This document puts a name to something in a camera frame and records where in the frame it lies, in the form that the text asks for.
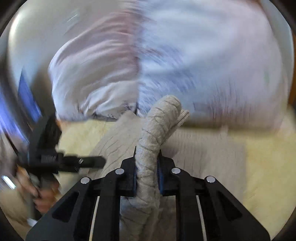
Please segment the person's left hand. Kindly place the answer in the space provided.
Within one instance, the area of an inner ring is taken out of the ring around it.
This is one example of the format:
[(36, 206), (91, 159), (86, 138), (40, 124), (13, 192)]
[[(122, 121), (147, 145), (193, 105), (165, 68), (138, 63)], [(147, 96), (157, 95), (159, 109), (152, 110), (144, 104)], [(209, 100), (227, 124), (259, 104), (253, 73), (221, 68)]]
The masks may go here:
[(45, 214), (56, 203), (56, 197), (59, 195), (59, 182), (54, 180), (49, 187), (36, 188), (29, 180), (29, 174), (24, 168), (18, 168), (16, 173), (17, 190), (23, 198), (32, 197), (35, 208)]

